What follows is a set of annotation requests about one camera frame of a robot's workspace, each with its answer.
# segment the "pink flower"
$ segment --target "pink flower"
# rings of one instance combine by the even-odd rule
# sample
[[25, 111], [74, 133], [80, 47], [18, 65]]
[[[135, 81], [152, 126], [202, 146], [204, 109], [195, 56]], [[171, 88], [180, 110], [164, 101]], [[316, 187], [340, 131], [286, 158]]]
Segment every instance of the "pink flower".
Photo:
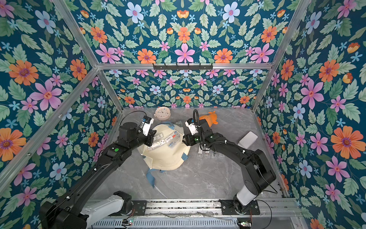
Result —
[[255, 53], [255, 48], [249, 47], [248, 49], [245, 50], [246, 51], [246, 56], [251, 56], [252, 54]]
[[283, 84], [281, 83], [281, 88], [278, 89], [278, 91], [280, 92], [280, 96], [285, 97], [286, 93], [288, 92], [288, 88], [287, 87], [287, 83]]
[[167, 80], [167, 85], [169, 85], [169, 86], [175, 85], [175, 80], [173, 80], [173, 79], [172, 79], [172, 77], [170, 77], [170, 78]]
[[40, 103], [41, 111], [47, 110], [48, 104], [54, 109], [59, 107], [59, 105], [61, 104], [61, 100], [56, 96], [61, 94], [62, 90], [60, 88], [55, 88], [52, 90], [51, 80], [46, 80], [46, 88], [44, 88], [40, 83], [35, 83], [35, 85], [37, 90], [41, 93], [33, 92], [32, 94], [30, 94], [29, 97], [36, 101], [42, 100], [42, 102]]
[[99, 48], [101, 50], [97, 49], [97, 50], [95, 50], [95, 52], [98, 55], [103, 56], [102, 57], [103, 63], [107, 63], [109, 61], [111, 64], [114, 64], [115, 60], [120, 60], [120, 58], [118, 56], [113, 55], [115, 53], [114, 48], [108, 48], [108, 51], [107, 51], [107, 48], [102, 44], [99, 44]]
[[310, 80], [310, 77], [308, 77], [308, 74], [302, 75], [301, 80], [300, 80], [301, 86], [304, 86], [304, 85], [307, 86], [309, 80]]
[[44, 149], [45, 150], [49, 150], [49, 144], [46, 144], [46, 143], [49, 143], [50, 140], [51, 140], [50, 137], [47, 137], [45, 139], [45, 141], [43, 142], [43, 144], [37, 149], [37, 154], [38, 155], [41, 155]]
[[165, 2], [165, 0], [155, 0], [155, 4], [159, 5], [159, 2]]
[[98, 80], [99, 80], [99, 78], [97, 76], [94, 77], [93, 81], [91, 82], [91, 85], [93, 87], [98, 86], [99, 85]]
[[193, 55], [195, 53], [195, 51], [193, 49], [188, 50], [188, 45], [186, 43], [182, 44], [182, 50], [178, 49], [178, 50], [175, 50], [174, 52], [175, 52], [175, 54], [180, 56], [177, 59], [178, 63], [183, 62], [183, 60], [184, 60], [184, 63], [187, 63], [187, 61], [193, 62], [193, 58], [191, 57], [191, 55]]
[[343, 170], [347, 167], [347, 162], [340, 162], [338, 164], [338, 159], [335, 156], [332, 157], [332, 162], [330, 161], [325, 162], [328, 165], [328, 167], [330, 167], [330, 169], [328, 170], [329, 175], [333, 176], [335, 174], [338, 182], [342, 181], [342, 176], [345, 178], [350, 178], [348, 172]]
[[338, 14], [338, 19], [344, 16], [345, 18], [348, 17], [350, 10], [356, 7], [357, 3], [354, 0], [344, 0], [344, 5], [340, 6], [337, 11], [340, 12]]
[[138, 85], [140, 85], [141, 81], [140, 81], [140, 79], [139, 79], [139, 78], [137, 78], [137, 79], [136, 79], [136, 78], [134, 77], [134, 78], [132, 79], [132, 83], [133, 83], [133, 84], [136, 84], [136, 85], [138, 86]]
[[210, 3], [210, 0], [200, 0], [200, 2], [205, 2], [206, 5]]
[[66, 135], [62, 135], [62, 136], [60, 136], [60, 135], [58, 135], [57, 136], [57, 141], [55, 142], [56, 144], [59, 144], [59, 147], [61, 148], [62, 147], [62, 145], [66, 145], [67, 143], [66, 143], [66, 141], [68, 140], [68, 137], [66, 137]]
[[207, 44], [207, 41], [205, 41], [205, 43], [201, 42], [201, 46], [199, 48], [202, 49], [202, 52], [203, 52], [204, 50], [208, 50], [208, 47], [210, 47], [210, 45]]
[[268, 62], [269, 61], [269, 57], [267, 55], [271, 55], [275, 50], [274, 49], [269, 49], [269, 43], [265, 44], [263, 46], [263, 49], [261, 49], [260, 47], [256, 47], [255, 48], [255, 53], [257, 55], [253, 55], [250, 59], [251, 60], [257, 60], [256, 63], [261, 63], [262, 60], [263, 62]]
[[330, 186], [329, 185], [325, 185], [326, 189], [328, 189], [327, 191], [325, 191], [325, 194], [327, 194], [328, 196], [330, 196], [330, 199], [334, 202], [335, 200], [340, 201], [341, 198], [338, 196], [341, 191], [339, 191], [338, 189], [335, 189], [334, 184], [331, 183]]
[[278, 104], [278, 106], [279, 106], [278, 110], [283, 112], [285, 110], [285, 105], [286, 105], [286, 103], [281, 101], [280, 104]]
[[147, 69], [145, 69], [145, 70], [137, 69], [136, 71], [137, 71], [137, 73], [136, 73], [136, 74], [137, 74], [137, 75], [141, 75], [141, 77], [142, 77], [142, 78], [145, 78], [145, 76], [146, 76], [146, 75], [149, 75], [149, 74], [147, 73]]
[[35, 166], [36, 166], [35, 163], [31, 163], [31, 164], [27, 165], [26, 167], [24, 167], [18, 173], [18, 176], [16, 176], [16, 178], [14, 179], [14, 185], [15, 186], [18, 186], [22, 182], [23, 177], [24, 177], [24, 179], [30, 179], [30, 178], [32, 178], [32, 173], [31, 172], [28, 172], [28, 171], [34, 169]]
[[159, 76], [160, 79], [163, 78], [163, 75], [167, 75], [167, 73], [164, 72], [164, 70], [153, 70], [154, 76], [157, 77]]
[[27, 186], [24, 190], [24, 193], [18, 194], [17, 198], [19, 199], [18, 207], [24, 203], [25, 206], [28, 206], [30, 203], [30, 200], [33, 200], [37, 197], [37, 194], [34, 194], [37, 191], [37, 188], [30, 189], [29, 186]]
[[343, 105], [346, 102], [346, 99], [341, 99], [340, 96], [337, 96], [336, 100], [332, 99], [331, 102], [333, 103], [330, 108], [332, 109], [336, 109], [336, 112], [338, 113], [339, 108], [341, 108], [342, 110], [345, 109], [346, 107]]
[[310, 109], [313, 109], [315, 107], [314, 99], [318, 102], [324, 100], [322, 93], [317, 93], [318, 91], [320, 91], [323, 88], [323, 82], [317, 83], [314, 87], [314, 81], [312, 79], [310, 79], [307, 87], [308, 87], [308, 89], [306, 89], [306, 88], [301, 89], [301, 93], [303, 95], [306, 95], [301, 100], [301, 104], [307, 104], [307, 102], [309, 102]]
[[209, 75], [210, 78], [212, 78], [214, 76], [218, 76], [219, 71], [219, 69], [212, 69], [211, 71], [206, 72], [206, 75]]
[[280, 77], [279, 73], [278, 74], [275, 73], [272, 76], [272, 79], [271, 79], [272, 80], [272, 86], [277, 87], [277, 84], [280, 83], [279, 77]]
[[81, 97], [84, 98], [84, 96], [89, 97], [88, 92], [90, 91], [89, 88], [85, 88], [85, 90], [81, 93]]
[[55, 75], [55, 74], [52, 74], [52, 78], [50, 78], [50, 80], [53, 82], [53, 86], [58, 86], [60, 87], [61, 86], [61, 83], [63, 83], [64, 81], [60, 80], [60, 75]]
[[119, 57], [124, 56], [124, 50], [123, 49], [121, 50], [120, 47], [114, 48], [114, 49], [115, 49], [115, 54], [118, 54]]
[[21, 103], [24, 105], [22, 110], [28, 110], [28, 112], [31, 114], [33, 113], [33, 110], [38, 110], [38, 107], [36, 106], [37, 101], [32, 101], [30, 97], [27, 98], [27, 101], [23, 100]]
[[201, 79], [197, 80], [197, 82], [198, 82], [198, 85], [201, 85], [201, 86], [207, 84], [206, 79], [203, 79], [202, 77], [201, 77]]
[[84, 102], [84, 103], [81, 103], [81, 106], [82, 106], [82, 110], [87, 113], [88, 111], [90, 111], [90, 104], [88, 104], [87, 102]]
[[160, 47], [161, 47], [161, 50], [163, 51], [163, 50], [165, 50], [165, 51], [168, 51], [168, 48], [170, 48], [170, 46], [168, 46], [168, 42], [161, 42], [161, 44], [160, 44]]
[[321, 150], [324, 150], [325, 152], [328, 152], [328, 147], [326, 147], [326, 145], [324, 145], [325, 143], [328, 142], [328, 138], [322, 137], [320, 139], [320, 133], [317, 132], [316, 138], [314, 136], [310, 136], [310, 139], [311, 139], [311, 141], [314, 142], [310, 145], [310, 147], [312, 149], [316, 148], [318, 155], [321, 155]]
[[300, 133], [298, 133], [298, 137], [296, 137], [297, 144], [298, 145], [301, 145], [301, 147], [303, 147], [304, 146], [304, 143], [306, 143], [306, 140], [304, 138], [305, 138], [305, 135], [304, 134], [300, 134]]
[[231, 75], [235, 75], [235, 69], [225, 69], [224, 75], [227, 75], [227, 77], [230, 77]]
[[6, 0], [0, 0], [0, 16], [5, 17], [8, 15], [11, 18], [14, 18], [14, 15], [10, 12], [13, 11], [14, 7], [11, 5], [6, 5]]
[[279, 164], [283, 163], [283, 158], [281, 157], [281, 155], [277, 156], [277, 161], [278, 161]]
[[235, 85], [235, 84], [239, 84], [240, 83], [240, 79], [239, 77], [236, 77], [236, 78], [233, 78], [232, 79], [232, 83]]

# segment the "stuffed animal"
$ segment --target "stuffed animal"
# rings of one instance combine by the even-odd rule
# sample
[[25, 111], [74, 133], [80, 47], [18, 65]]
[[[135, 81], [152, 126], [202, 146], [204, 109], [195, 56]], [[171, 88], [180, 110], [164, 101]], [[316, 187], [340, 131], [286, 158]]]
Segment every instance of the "stuffed animal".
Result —
[[217, 120], [217, 115], [214, 112], [208, 112], [209, 115], [202, 115], [199, 119], [202, 120], [202, 119], [205, 119], [209, 125], [209, 127], [212, 126], [212, 124], [218, 124], [218, 122], [216, 122]]

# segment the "light blue flower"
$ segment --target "light blue flower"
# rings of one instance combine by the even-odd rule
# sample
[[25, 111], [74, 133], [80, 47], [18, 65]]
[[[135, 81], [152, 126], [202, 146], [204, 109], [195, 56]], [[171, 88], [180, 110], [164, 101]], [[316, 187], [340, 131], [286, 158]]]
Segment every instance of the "light blue flower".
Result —
[[15, 111], [15, 109], [19, 109], [19, 105], [20, 103], [16, 103], [15, 101], [13, 101], [13, 104], [9, 104], [9, 107], [12, 107], [13, 111]]
[[341, 126], [341, 127], [343, 127], [343, 125], [344, 125], [346, 122], [342, 122], [342, 118], [340, 118], [340, 119], [339, 119], [339, 121], [338, 121], [338, 120], [336, 121], [336, 123], [338, 123], [338, 124], [337, 124], [337, 126]]
[[5, 127], [10, 126], [10, 128], [12, 129], [14, 126], [18, 125], [17, 123], [15, 123], [16, 119], [14, 119], [13, 121], [11, 121], [10, 119], [7, 119], [6, 121], [8, 122], [8, 124], [6, 124]]
[[362, 56], [363, 56], [363, 54], [358, 55], [358, 51], [357, 51], [354, 56], [351, 56], [352, 62], [354, 62], [355, 60], [360, 61], [359, 58]]
[[13, 49], [13, 47], [10, 47], [10, 43], [8, 42], [8, 43], [6, 43], [5, 44], [5, 42], [1, 42], [4, 46], [2, 47], [3, 49], [6, 49], [8, 52], [11, 50], [11, 49]]

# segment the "wire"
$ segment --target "wire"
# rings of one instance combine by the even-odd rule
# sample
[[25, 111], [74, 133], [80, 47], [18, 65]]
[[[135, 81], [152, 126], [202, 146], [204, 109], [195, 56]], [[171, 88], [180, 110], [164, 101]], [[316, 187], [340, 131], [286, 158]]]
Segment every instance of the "wire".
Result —
[[264, 200], [259, 200], [259, 201], [264, 202], [264, 203], [269, 207], [269, 210], [271, 211], [271, 219], [269, 220], [269, 223], [267, 224], [267, 226], [265, 226], [264, 228], [262, 228], [262, 229], [266, 229], [266, 228], [271, 224], [271, 221], [272, 221], [272, 209], [271, 209], [271, 207], [269, 206], [269, 204], [267, 204], [267, 202], [266, 202], [266, 201], [264, 201]]

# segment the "aluminum frame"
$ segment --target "aluminum frame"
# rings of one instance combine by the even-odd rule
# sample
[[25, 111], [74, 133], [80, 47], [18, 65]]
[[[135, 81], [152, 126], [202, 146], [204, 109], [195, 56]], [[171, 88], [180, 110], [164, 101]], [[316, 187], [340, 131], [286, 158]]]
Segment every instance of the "aluminum frame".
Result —
[[85, 88], [93, 81], [98, 73], [96, 68], [92, 68], [85, 78], [74, 88], [74, 90], [66, 97], [60, 106], [52, 113], [46, 122], [37, 130], [27, 144], [20, 152], [10, 161], [10, 163], [0, 173], [0, 194], [8, 188], [10, 183], [23, 169], [32, 155], [43, 144], [44, 139], [51, 134], [53, 129], [59, 123], [61, 117], [67, 113], [69, 108], [80, 97]]
[[294, 36], [295, 31], [297, 30], [300, 21], [303, 17], [303, 15], [306, 12], [307, 7], [309, 6], [311, 0], [300, 0], [298, 7], [295, 10], [294, 15], [292, 16], [292, 19], [290, 23], [288, 24], [287, 32], [285, 33], [285, 36], [282, 39], [282, 42], [277, 49], [277, 52], [273, 58], [273, 67], [267, 74], [266, 78], [264, 79], [261, 88], [258, 91], [257, 98], [255, 100], [255, 103], [252, 107], [252, 111], [255, 112], [257, 107], [259, 106], [259, 103], [261, 102], [262, 98], [264, 97], [264, 94], [271, 82], [272, 76], [276, 73], [276, 70], [281, 62], [281, 59], [283, 55], [285, 54], [285, 51], [287, 50], [288, 45], [291, 42], [292, 37]]

